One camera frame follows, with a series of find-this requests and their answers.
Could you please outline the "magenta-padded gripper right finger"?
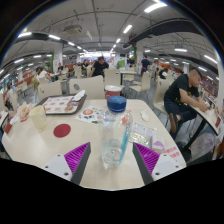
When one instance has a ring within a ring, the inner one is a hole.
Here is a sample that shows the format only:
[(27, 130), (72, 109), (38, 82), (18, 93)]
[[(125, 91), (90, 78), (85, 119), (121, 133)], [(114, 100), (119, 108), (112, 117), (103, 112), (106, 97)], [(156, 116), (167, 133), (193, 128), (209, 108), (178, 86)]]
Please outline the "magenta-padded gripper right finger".
[(168, 154), (158, 154), (138, 143), (133, 143), (133, 154), (145, 185), (182, 169)]

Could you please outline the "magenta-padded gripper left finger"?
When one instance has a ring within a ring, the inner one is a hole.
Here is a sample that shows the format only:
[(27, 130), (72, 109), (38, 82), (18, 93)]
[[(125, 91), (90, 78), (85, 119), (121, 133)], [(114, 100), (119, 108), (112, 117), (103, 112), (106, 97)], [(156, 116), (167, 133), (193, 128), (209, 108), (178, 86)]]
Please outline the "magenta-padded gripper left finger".
[(43, 169), (79, 185), (90, 153), (91, 145), (87, 142), (66, 154), (56, 154), (43, 166)]

